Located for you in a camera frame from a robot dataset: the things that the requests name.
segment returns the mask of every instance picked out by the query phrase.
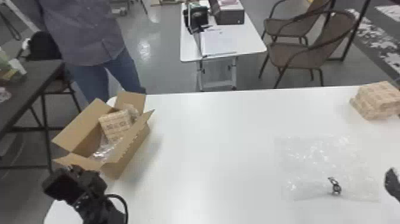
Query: black device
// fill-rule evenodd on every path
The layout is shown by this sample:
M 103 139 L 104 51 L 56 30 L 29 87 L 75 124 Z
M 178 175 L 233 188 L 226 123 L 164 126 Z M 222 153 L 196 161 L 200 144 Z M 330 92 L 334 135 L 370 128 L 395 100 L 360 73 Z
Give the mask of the black device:
M 400 202 L 400 182 L 393 168 L 390 168 L 385 175 L 386 191 Z
M 65 201 L 83 219 L 84 224 L 123 224 L 128 222 L 127 204 L 115 194 L 105 195 L 107 184 L 98 172 L 73 165 L 70 170 L 58 169 L 42 184 L 46 195 Z M 118 211 L 109 198 L 119 199 L 125 214 Z
M 220 6 L 218 0 L 208 0 L 211 14 L 218 25 L 238 25 L 245 23 L 245 9 L 240 1 L 237 4 Z
M 342 187 L 339 185 L 339 182 L 333 177 L 328 178 L 328 180 L 333 185 L 332 195 L 340 195 L 340 193 L 342 193 Z
M 189 17 L 188 17 L 188 9 L 183 10 L 183 18 L 185 20 L 185 26 L 188 28 L 189 33 L 192 34 L 190 30 L 197 30 L 199 27 L 205 26 L 208 24 L 208 8 L 205 6 L 200 7 L 192 7 L 190 8 L 191 20 L 189 28 Z

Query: black camera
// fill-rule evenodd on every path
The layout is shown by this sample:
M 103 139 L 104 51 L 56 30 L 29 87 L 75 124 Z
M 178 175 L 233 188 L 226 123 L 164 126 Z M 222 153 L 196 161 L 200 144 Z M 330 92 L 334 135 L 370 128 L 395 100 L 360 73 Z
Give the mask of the black camera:
M 84 224 L 123 224 L 128 222 L 125 200 L 119 195 L 104 192 L 107 184 L 98 172 L 84 170 L 73 165 L 70 169 L 58 169 L 42 184 L 48 196 L 65 201 L 83 219 Z M 110 198 L 119 199 L 125 214 L 118 211 Z

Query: wrapped package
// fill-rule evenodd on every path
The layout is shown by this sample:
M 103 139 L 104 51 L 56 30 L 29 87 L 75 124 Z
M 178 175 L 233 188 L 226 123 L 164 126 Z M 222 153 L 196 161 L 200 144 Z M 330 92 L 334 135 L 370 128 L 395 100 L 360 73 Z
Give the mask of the wrapped package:
M 358 94 L 377 110 L 400 107 L 400 91 L 388 81 L 361 86 Z
M 118 142 L 132 125 L 128 110 L 103 115 L 99 122 L 110 143 Z
M 364 85 L 350 104 L 366 120 L 387 119 L 400 113 L 400 91 L 386 81 Z
M 123 104 L 122 107 L 128 110 L 132 123 L 136 121 L 138 117 L 140 117 L 139 111 L 132 104 Z

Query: bubble wrap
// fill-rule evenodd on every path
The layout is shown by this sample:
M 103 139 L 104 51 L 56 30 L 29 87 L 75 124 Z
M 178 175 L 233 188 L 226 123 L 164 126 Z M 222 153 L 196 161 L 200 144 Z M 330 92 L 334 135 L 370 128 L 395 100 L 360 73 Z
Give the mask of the bubble wrap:
M 275 140 L 283 169 L 282 193 L 289 200 L 338 197 L 355 201 L 378 201 L 379 187 L 361 148 L 347 136 L 279 138 Z M 334 177 L 342 187 L 332 195 Z

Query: white table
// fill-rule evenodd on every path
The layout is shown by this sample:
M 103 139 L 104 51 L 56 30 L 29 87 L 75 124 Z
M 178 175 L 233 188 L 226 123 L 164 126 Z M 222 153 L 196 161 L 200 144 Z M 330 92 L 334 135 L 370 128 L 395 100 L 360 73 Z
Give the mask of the white table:
M 200 0 L 199 3 L 201 5 L 210 7 L 208 0 Z M 218 26 L 215 22 L 215 18 L 213 16 L 209 16 L 209 25 L 212 25 L 213 27 L 218 27 L 224 33 L 232 34 L 233 45 L 235 46 L 235 48 L 232 49 L 232 52 L 235 53 L 207 57 L 207 59 L 203 59 L 198 50 L 198 46 L 194 37 L 188 32 L 188 29 L 185 26 L 185 21 L 182 16 L 182 12 L 185 9 L 185 4 L 182 4 L 180 14 L 180 61 L 183 63 L 196 62 L 197 79 L 200 91 L 203 91 L 203 88 L 213 88 L 218 86 L 232 86 L 233 89 L 236 89 L 236 65 L 238 56 L 257 54 L 267 51 L 267 48 L 265 47 L 263 40 L 255 29 L 253 23 L 251 22 L 249 15 L 247 15 L 247 13 L 245 12 L 244 24 L 225 26 Z M 222 82 L 203 83 L 202 74 L 205 73 L 205 70 L 203 68 L 203 61 L 220 60 L 227 58 L 232 59 L 232 65 L 230 66 L 232 79 Z
M 378 181 L 400 164 L 400 119 L 367 122 L 348 101 L 357 87 L 149 95 L 152 129 L 108 192 L 129 204 L 132 224 L 398 224 L 400 204 L 285 201 L 276 137 L 351 134 Z M 45 224 L 78 224 L 54 202 Z

